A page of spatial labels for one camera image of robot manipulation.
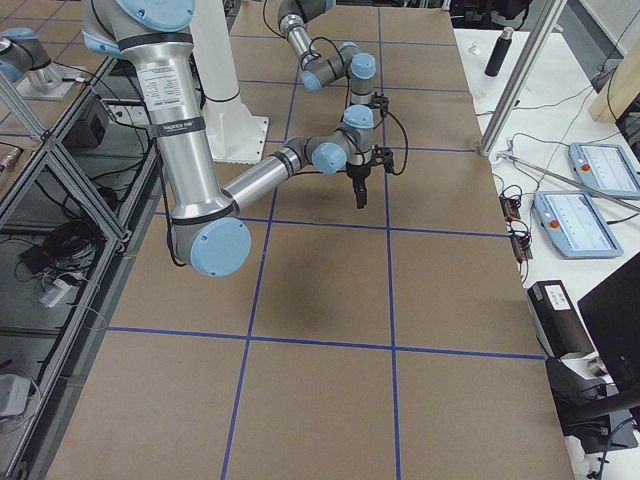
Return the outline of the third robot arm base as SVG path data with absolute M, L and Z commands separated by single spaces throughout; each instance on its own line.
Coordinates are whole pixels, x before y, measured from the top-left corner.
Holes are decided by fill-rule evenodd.
M 1 73 L 30 100 L 61 101 L 74 79 L 65 81 L 65 69 L 56 65 L 37 35 L 27 27 L 1 32 Z

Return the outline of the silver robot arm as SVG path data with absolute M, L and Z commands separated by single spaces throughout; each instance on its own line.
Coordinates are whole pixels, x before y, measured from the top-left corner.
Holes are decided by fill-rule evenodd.
M 344 79 L 347 81 L 345 104 L 379 107 L 380 96 L 374 92 L 377 62 L 373 55 L 354 42 L 336 45 L 325 36 L 311 37 L 308 24 L 334 8 L 333 1 L 282 1 L 276 25 L 266 17 L 263 23 L 275 36 L 284 39 L 293 50 L 300 70 L 300 80 L 309 93 Z
M 340 78 L 351 102 L 335 130 L 294 137 L 227 185 L 216 174 L 213 143 L 260 132 L 239 96 L 224 8 L 218 1 L 86 1 L 86 46 L 129 61 L 149 112 L 148 131 L 160 151 L 175 205 L 168 242 L 197 272 L 224 277 L 250 253 L 251 235 L 239 213 L 306 166 L 331 175 L 366 167 L 372 159 L 370 108 L 374 58 L 351 42 L 325 59 L 312 49 L 306 26 L 332 8 L 329 1 L 284 1 L 278 27 L 301 63 L 310 92 Z

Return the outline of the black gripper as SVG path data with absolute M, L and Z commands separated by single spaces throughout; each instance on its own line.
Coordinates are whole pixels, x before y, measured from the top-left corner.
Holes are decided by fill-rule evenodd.
M 368 203 L 366 179 L 371 174 L 371 166 L 369 164 L 354 165 L 348 163 L 346 165 L 346 174 L 352 181 L 356 208 L 364 209 Z

